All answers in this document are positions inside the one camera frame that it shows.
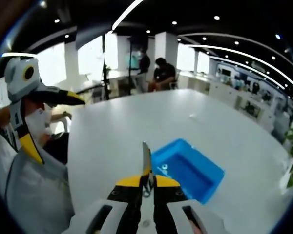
black ceiling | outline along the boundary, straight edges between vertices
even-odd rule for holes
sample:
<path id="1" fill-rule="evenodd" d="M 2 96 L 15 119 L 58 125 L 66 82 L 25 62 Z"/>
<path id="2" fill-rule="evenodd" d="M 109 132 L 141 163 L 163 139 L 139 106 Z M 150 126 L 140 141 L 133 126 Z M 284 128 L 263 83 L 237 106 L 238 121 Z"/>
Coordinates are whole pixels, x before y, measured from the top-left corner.
<path id="1" fill-rule="evenodd" d="M 47 0 L 46 2 L 47 8 L 35 7 L 29 20 L 16 24 L 18 29 L 16 37 L 8 35 L 5 44 L 10 43 L 11 51 L 26 51 L 42 38 L 74 26 L 78 31 L 93 23 L 115 21 L 133 0 Z M 220 20 L 215 20 L 214 16 L 219 16 Z M 55 19 L 61 19 L 60 23 L 54 23 Z M 172 21 L 176 21 L 177 25 L 172 25 Z M 163 31 L 177 35 L 230 34 L 262 43 L 292 61 L 291 54 L 285 53 L 285 49 L 289 47 L 287 39 L 290 36 L 293 38 L 293 3 L 290 1 L 144 0 L 125 18 L 124 22 L 134 24 L 130 27 L 120 26 L 116 30 L 118 34 L 145 33 L 146 29 L 151 31 L 152 36 Z M 275 34 L 279 34 L 281 39 L 277 39 Z M 75 36 L 76 32 L 72 32 L 69 40 L 74 39 Z M 187 38 L 200 44 L 226 47 L 250 54 L 278 68 L 293 80 L 293 66 L 281 56 L 260 45 L 221 36 L 199 35 L 187 36 Z M 60 35 L 32 52 L 37 53 L 64 40 L 64 36 Z M 239 41 L 239 45 L 234 44 L 236 40 Z M 228 55 L 228 59 L 243 64 L 245 61 L 252 62 L 252 59 L 235 53 L 214 49 L 212 51 L 222 58 Z M 4 66 L 5 62 L 1 62 L 0 76 L 3 74 Z M 277 82 L 282 85 L 287 84 L 285 91 L 293 97 L 293 86 L 284 77 L 266 65 L 263 65 L 263 68 L 269 71 L 269 76 Z"/>

monitor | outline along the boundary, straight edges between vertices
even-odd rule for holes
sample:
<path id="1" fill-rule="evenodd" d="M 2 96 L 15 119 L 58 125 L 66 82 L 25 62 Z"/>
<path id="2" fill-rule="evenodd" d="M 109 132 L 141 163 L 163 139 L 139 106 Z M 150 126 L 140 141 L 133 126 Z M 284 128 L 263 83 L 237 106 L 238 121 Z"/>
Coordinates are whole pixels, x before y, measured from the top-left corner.
<path id="1" fill-rule="evenodd" d="M 231 77 L 231 71 L 228 71 L 226 69 L 222 69 L 221 73 L 225 76 Z"/>

white column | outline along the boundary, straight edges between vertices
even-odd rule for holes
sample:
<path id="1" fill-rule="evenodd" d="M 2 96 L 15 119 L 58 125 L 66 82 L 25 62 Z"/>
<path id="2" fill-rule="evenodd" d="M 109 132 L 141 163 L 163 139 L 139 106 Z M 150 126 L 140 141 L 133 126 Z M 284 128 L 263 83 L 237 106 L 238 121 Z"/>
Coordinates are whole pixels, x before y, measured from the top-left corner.
<path id="1" fill-rule="evenodd" d="M 197 73 L 197 63 L 199 61 L 199 52 L 195 51 L 195 57 L 194 57 L 194 74 Z"/>
<path id="2" fill-rule="evenodd" d="M 163 32 L 155 35 L 155 59 L 165 58 L 168 63 L 177 66 L 177 36 Z"/>

white table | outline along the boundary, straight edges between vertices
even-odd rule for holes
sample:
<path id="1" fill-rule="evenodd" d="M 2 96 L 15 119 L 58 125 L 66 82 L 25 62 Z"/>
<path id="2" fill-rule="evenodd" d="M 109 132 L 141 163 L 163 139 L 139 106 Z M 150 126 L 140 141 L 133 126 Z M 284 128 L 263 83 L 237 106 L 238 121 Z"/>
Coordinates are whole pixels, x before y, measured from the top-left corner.
<path id="1" fill-rule="evenodd" d="M 226 171 L 206 207 L 231 234 L 267 234 L 289 203 L 278 188 L 284 148 L 242 113 L 197 91 L 117 98 L 73 116 L 68 177 L 76 212 L 107 198 L 119 179 L 141 173 L 142 141 L 155 151 L 177 138 Z"/>

blue tray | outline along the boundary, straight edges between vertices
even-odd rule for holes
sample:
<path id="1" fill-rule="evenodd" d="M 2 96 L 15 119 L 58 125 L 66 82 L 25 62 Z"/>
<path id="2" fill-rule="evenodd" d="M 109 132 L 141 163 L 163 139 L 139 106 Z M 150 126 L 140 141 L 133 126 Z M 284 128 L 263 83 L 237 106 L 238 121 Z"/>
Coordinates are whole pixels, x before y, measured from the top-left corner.
<path id="1" fill-rule="evenodd" d="M 188 199 L 202 204 L 213 196 L 225 175 L 220 167 L 183 139 L 155 151 L 151 158 L 155 174 L 175 179 Z"/>

